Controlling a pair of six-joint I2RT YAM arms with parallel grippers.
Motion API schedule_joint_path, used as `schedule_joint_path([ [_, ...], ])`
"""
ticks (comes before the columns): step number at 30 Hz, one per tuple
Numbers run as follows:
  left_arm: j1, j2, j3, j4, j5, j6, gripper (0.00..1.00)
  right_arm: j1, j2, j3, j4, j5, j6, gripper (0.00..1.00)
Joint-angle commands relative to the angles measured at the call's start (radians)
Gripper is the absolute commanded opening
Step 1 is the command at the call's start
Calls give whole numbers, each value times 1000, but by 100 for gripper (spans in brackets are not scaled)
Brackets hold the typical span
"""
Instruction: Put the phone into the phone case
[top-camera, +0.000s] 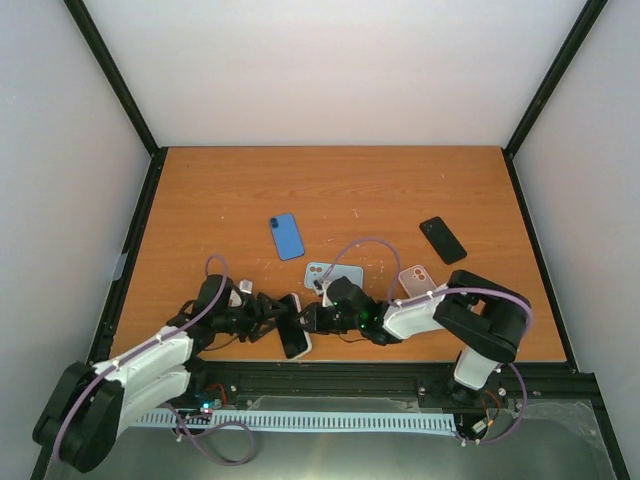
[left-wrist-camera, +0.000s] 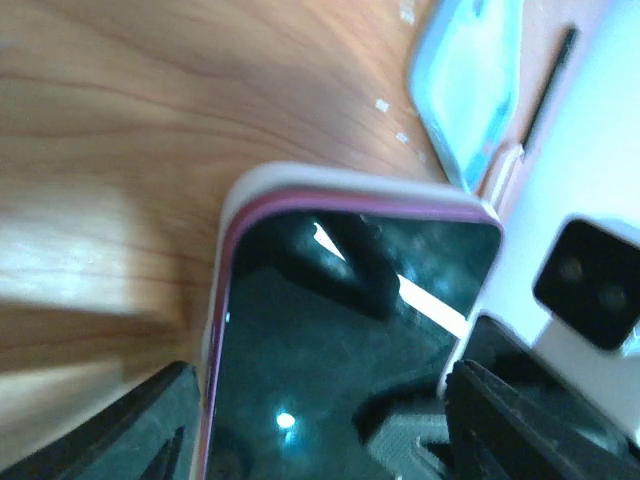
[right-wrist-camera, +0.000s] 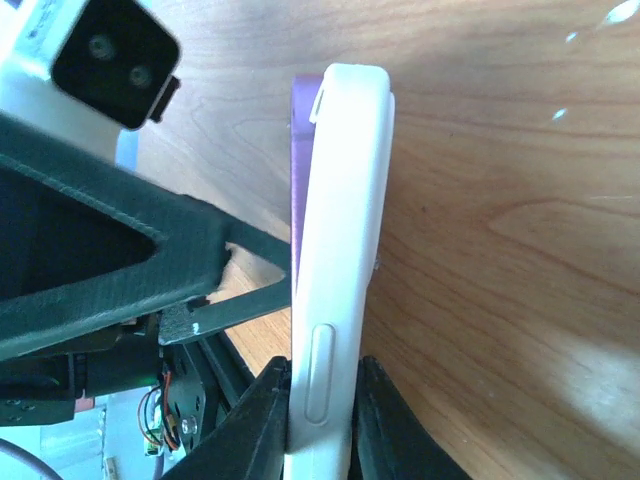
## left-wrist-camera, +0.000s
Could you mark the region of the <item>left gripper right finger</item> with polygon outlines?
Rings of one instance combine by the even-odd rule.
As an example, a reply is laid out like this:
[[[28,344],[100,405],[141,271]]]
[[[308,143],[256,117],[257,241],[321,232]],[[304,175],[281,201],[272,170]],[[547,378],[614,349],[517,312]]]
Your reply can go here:
[[[637,479],[639,464],[596,445],[474,361],[447,377],[458,479]]]

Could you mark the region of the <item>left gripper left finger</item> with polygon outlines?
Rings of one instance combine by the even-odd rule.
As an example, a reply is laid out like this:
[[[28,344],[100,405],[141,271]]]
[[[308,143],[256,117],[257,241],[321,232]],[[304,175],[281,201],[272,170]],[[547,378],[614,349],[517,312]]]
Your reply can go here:
[[[3,479],[188,479],[199,426],[195,367],[173,362]]]

